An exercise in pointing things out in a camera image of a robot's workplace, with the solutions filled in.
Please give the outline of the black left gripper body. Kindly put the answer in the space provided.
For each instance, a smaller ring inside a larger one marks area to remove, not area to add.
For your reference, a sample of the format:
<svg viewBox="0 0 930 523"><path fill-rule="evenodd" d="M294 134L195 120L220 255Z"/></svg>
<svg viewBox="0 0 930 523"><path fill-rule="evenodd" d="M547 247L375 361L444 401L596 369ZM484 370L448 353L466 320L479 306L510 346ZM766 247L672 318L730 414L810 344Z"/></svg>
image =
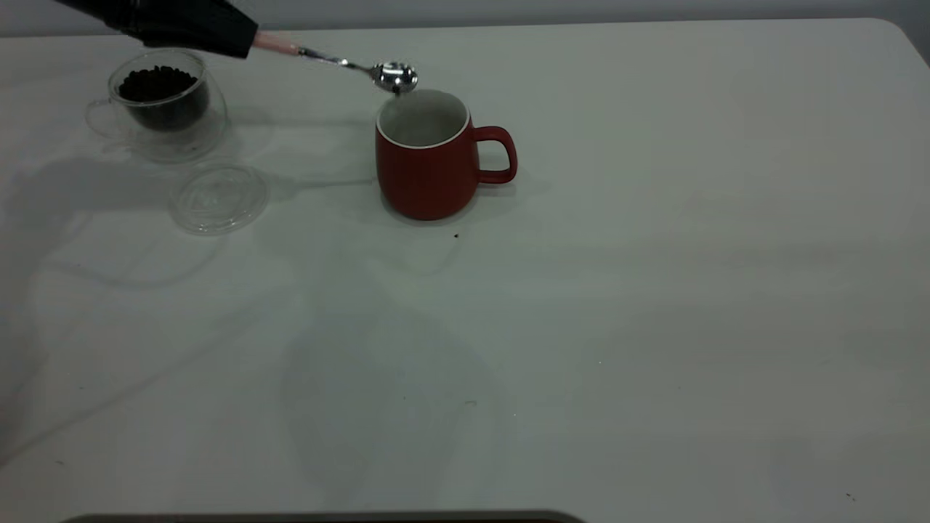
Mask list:
<svg viewBox="0 0 930 523"><path fill-rule="evenodd" d="M167 38L159 1L56 1L133 38Z"/></svg>

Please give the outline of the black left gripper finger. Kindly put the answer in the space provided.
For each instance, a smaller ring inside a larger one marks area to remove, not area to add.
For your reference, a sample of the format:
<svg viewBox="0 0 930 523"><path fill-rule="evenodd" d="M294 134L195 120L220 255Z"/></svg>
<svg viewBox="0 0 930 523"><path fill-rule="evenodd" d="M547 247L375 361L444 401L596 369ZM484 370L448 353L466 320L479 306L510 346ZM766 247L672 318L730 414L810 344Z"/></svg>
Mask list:
<svg viewBox="0 0 930 523"><path fill-rule="evenodd" d="M183 28L254 28L258 23L229 1L166 1L167 25Z"/></svg>
<svg viewBox="0 0 930 523"><path fill-rule="evenodd" d="M152 49L194 49L245 59L254 40L254 28L143 28L131 36Z"/></svg>

